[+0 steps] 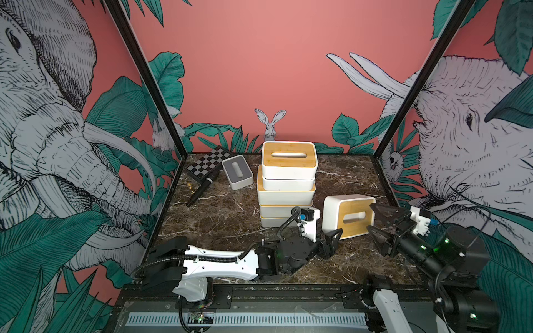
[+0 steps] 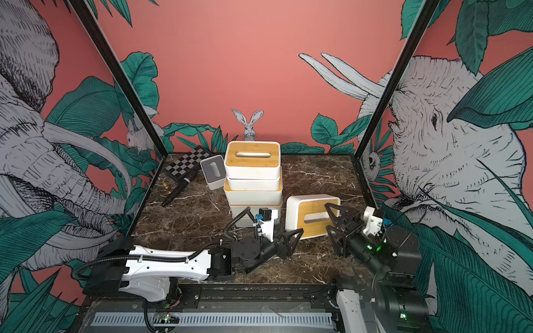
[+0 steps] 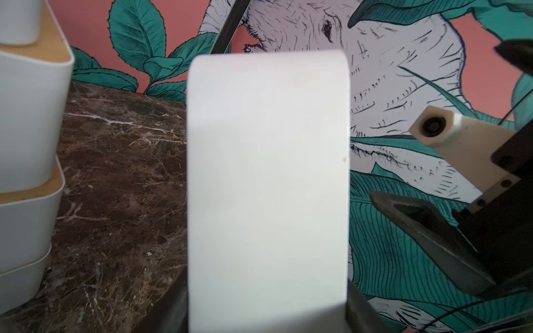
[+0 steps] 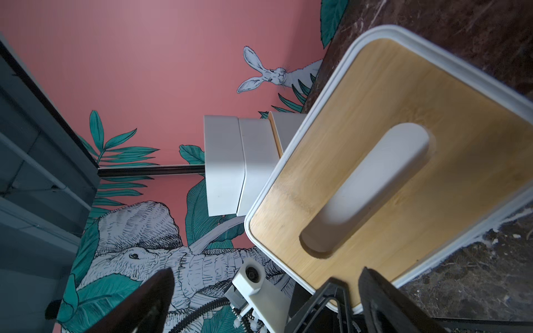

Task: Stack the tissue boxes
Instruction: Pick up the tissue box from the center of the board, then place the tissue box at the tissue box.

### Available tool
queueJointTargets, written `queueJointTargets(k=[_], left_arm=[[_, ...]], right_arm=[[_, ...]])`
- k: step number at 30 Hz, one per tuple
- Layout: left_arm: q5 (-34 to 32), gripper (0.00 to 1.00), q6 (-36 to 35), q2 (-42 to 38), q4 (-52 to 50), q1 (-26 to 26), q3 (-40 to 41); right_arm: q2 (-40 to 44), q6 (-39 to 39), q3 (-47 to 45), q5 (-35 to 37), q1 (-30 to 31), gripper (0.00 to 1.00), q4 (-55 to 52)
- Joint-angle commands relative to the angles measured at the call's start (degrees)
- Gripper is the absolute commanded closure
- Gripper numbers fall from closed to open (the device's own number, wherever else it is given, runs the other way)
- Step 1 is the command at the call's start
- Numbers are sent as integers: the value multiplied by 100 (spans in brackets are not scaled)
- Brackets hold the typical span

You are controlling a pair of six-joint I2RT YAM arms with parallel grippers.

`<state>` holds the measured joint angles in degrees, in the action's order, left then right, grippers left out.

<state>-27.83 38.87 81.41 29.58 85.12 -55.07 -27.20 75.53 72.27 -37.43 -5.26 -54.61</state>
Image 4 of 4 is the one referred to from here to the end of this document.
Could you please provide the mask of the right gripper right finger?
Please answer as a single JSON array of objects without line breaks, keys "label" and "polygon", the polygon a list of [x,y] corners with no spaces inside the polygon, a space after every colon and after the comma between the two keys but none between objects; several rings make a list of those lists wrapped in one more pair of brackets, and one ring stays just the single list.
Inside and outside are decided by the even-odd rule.
[{"label": "right gripper right finger", "polygon": [[446,331],[373,269],[363,269],[358,290],[368,332]]}]

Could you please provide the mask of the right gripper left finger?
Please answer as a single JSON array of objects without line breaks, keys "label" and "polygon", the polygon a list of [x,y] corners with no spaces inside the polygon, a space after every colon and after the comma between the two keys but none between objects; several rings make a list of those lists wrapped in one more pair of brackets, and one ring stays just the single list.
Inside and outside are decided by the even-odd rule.
[{"label": "right gripper left finger", "polygon": [[172,302],[174,274],[161,269],[88,332],[162,332]]}]

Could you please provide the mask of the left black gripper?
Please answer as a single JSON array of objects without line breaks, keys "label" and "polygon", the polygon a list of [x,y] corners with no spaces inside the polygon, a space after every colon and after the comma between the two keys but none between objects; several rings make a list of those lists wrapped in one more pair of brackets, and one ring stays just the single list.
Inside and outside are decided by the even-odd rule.
[{"label": "left black gripper", "polygon": [[330,302],[337,304],[337,325],[340,332],[354,332],[351,297],[348,285],[330,277],[285,325],[285,332],[318,332],[315,325]]}]

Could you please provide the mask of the small bamboo lid tissue box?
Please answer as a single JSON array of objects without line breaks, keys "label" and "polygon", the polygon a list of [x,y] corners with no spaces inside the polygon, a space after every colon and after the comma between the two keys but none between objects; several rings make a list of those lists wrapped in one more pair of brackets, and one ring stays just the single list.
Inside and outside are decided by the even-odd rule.
[{"label": "small bamboo lid tissue box", "polygon": [[245,218],[315,292],[377,270],[394,286],[532,200],[532,102],[397,25],[348,48]]}]

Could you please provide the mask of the grey lid tissue box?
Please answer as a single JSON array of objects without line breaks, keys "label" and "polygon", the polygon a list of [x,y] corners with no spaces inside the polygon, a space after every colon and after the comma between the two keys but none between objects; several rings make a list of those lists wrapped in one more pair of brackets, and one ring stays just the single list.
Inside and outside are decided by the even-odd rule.
[{"label": "grey lid tissue box", "polygon": [[246,216],[280,157],[268,119],[239,119],[244,152],[244,182],[237,216]]}]

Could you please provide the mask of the edge bamboo tissue box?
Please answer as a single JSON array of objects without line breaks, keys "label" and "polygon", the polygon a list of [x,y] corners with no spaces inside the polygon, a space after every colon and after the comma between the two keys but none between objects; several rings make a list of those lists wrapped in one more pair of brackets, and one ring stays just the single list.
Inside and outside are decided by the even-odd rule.
[{"label": "edge bamboo tissue box", "polygon": [[203,125],[208,213],[234,215],[245,176],[239,119],[205,116]]}]

